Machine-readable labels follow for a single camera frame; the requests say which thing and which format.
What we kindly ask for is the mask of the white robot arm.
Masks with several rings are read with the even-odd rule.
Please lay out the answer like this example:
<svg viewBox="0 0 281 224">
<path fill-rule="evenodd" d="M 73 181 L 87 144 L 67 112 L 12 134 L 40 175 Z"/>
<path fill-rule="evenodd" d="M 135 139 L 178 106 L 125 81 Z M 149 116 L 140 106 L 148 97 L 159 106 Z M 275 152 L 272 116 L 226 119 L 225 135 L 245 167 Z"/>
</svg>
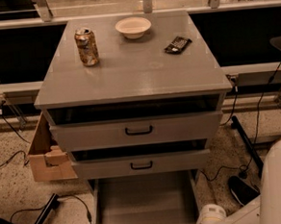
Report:
<svg viewBox="0 0 281 224">
<path fill-rule="evenodd" d="M 195 224 L 281 224 L 281 138 L 268 150 L 260 194 L 237 212 L 227 215 L 217 205 L 205 205 Z"/>
</svg>

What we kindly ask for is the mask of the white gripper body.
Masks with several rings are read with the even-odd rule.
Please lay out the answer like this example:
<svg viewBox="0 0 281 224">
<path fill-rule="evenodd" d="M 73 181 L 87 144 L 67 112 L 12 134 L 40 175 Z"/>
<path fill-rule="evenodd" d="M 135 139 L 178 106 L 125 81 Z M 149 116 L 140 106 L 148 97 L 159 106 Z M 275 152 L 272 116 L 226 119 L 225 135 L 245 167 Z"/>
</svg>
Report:
<svg viewBox="0 0 281 224">
<path fill-rule="evenodd" d="M 195 224 L 218 224 L 226 218 L 225 210 L 217 204 L 209 204 L 202 207 Z"/>
</svg>

